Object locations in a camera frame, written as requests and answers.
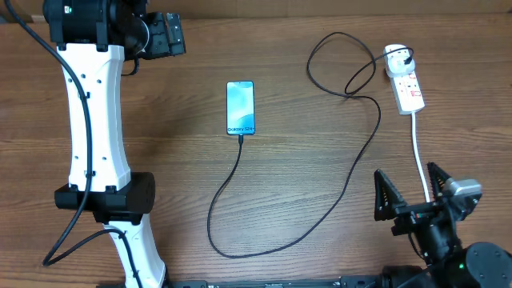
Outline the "blue screen smartphone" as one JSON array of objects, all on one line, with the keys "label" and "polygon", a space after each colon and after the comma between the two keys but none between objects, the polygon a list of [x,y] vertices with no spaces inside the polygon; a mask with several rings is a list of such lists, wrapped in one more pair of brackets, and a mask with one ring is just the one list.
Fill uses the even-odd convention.
[{"label": "blue screen smartphone", "polygon": [[229,135],[255,134],[254,96],[252,81],[226,84],[226,132]]}]

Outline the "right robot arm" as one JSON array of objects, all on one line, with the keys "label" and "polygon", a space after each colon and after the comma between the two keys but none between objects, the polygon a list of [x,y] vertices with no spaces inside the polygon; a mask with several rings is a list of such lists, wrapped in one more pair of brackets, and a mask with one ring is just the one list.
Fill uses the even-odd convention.
[{"label": "right robot arm", "polygon": [[410,205],[382,170],[374,172],[376,221],[392,220],[394,236],[406,235],[419,266],[386,266],[375,287],[510,287],[511,253],[491,242],[463,247],[457,223],[482,197],[475,179],[456,180],[437,164],[427,164],[434,200]]}]

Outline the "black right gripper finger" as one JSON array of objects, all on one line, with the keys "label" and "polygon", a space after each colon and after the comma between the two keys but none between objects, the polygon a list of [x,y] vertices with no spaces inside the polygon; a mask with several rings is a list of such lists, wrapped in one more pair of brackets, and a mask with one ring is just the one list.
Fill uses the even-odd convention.
[{"label": "black right gripper finger", "polygon": [[392,181],[380,169],[374,172],[374,184],[374,220],[385,221],[396,218],[397,209],[407,206],[407,202]]},{"label": "black right gripper finger", "polygon": [[435,162],[428,162],[427,169],[430,176],[433,196],[435,199],[438,199],[442,196],[445,184],[451,178],[451,176],[442,168],[440,168]]}]

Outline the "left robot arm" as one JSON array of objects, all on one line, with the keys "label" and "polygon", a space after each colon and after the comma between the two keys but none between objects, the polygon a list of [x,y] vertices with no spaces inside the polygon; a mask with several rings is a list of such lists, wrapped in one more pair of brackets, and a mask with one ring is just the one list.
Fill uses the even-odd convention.
[{"label": "left robot arm", "polygon": [[150,225],[155,179],[133,172],[126,159],[121,80],[127,61],[185,53],[181,19],[148,12],[144,1],[119,0],[46,1],[43,15],[62,62],[70,109],[70,174],[55,191],[55,204],[92,213],[114,242],[124,286],[168,287]]}]

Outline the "white power strip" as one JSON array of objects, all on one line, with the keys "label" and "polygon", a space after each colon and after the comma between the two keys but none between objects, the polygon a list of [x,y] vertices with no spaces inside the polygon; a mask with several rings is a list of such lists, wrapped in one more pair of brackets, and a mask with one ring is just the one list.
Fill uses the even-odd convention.
[{"label": "white power strip", "polygon": [[416,113],[425,107],[422,91],[415,72],[390,79],[400,115]]}]

